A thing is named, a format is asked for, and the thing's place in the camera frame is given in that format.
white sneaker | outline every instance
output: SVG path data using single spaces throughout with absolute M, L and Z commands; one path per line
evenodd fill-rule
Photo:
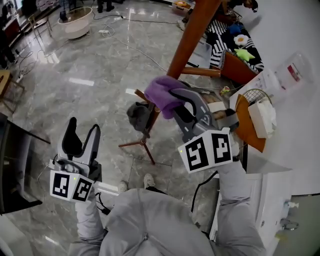
M 128 191 L 128 183 L 122 180 L 118 185 L 118 192 L 120 194 L 126 191 Z
M 144 175 L 143 183 L 144 183 L 144 189 L 148 187 L 154 187 L 156 185 L 155 180 L 150 173 L 147 173 L 146 175 Z

white wall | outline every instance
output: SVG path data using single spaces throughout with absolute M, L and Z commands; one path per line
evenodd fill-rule
M 314 84 L 306 84 L 276 105 L 277 131 L 263 154 L 293 169 L 293 195 L 320 193 L 320 2 L 257 0 L 257 13 L 237 7 L 266 67 L 274 68 L 295 51 L 313 67 Z

gray tile floor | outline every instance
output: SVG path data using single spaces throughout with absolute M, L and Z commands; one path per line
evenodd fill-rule
M 99 13 L 95 17 L 121 14 L 132 20 L 171 23 L 181 19 L 172 13 L 170 6 L 158 2 L 126 0 L 124 4 L 114 6 L 111 13 Z M 26 92 L 13 116 L 3 106 L 0 107 L 0 111 L 15 124 L 51 141 L 50 146 L 39 141 L 33 143 L 28 179 L 29 192 L 39 199 L 45 196 L 44 203 L 8 214 L 31 241 L 35 255 L 66 255 L 69 243 L 77 238 L 74 204 L 49 196 L 49 172 L 45 169 L 49 159 L 55 156 L 62 128 L 71 117 L 77 118 L 77 133 L 82 140 L 92 125 L 99 124 L 101 140 L 97 160 L 102 164 L 105 183 L 117 186 L 119 181 L 125 180 L 130 188 L 142 187 L 144 174 L 151 173 L 158 189 L 183 200 L 190 207 L 198 183 L 211 173 L 187 174 L 177 153 L 177 147 L 183 143 L 181 132 L 173 120 L 165 120 L 162 116 L 156 121 L 151 139 L 147 141 L 156 165 L 151 164 L 140 146 L 118 148 L 118 144 L 141 137 L 126 116 L 128 107 L 138 98 L 126 94 L 125 90 L 143 91 L 154 77 L 165 72 L 151 59 L 117 39 L 150 55 L 167 69 L 183 32 L 175 24 L 115 21 L 110 17 L 94 20 L 90 35 L 67 41 L 63 29 L 57 24 L 59 12 L 57 10 L 50 16 L 52 38 L 47 31 L 39 40 L 33 39 L 34 34 L 30 33 L 16 45 L 20 51 L 25 48 L 21 52 L 22 57 L 33 51 L 30 57 L 19 58 L 18 64 L 11 67 L 16 77 L 19 68 L 25 73 L 29 71 L 21 81 Z M 104 38 L 97 33 L 104 29 L 105 23 L 112 23 L 110 26 L 117 39 Z M 70 78 L 89 80 L 94 85 L 72 83 Z M 222 79 L 189 75 L 182 78 L 198 87 L 217 87 L 228 83 Z M 11 88 L 7 96 L 14 98 L 15 93 Z M 44 169 L 38 183 L 37 178 Z M 212 181 L 197 195 L 193 218 L 203 230 L 210 226 L 216 190 L 217 184 Z M 103 200 L 112 206 L 112 198 Z

gray sleeve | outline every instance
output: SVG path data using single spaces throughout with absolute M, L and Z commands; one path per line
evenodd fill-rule
M 94 189 L 86 202 L 75 203 L 79 241 L 69 247 L 70 256 L 99 255 L 105 231 L 96 205 Z
M 250 186 L 239 161 L 218 168 L 221 204 L 216 245 L 222 255 L 264 255 L 262 240 L 250 209 Z

blue plush toy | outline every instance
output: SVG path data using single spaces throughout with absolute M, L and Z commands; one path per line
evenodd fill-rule
M 240 29 L 238 24 L 232 24 L 227 29 L 230 31 L 231 35 L 240 34 L 241 33 L 241 29 Z

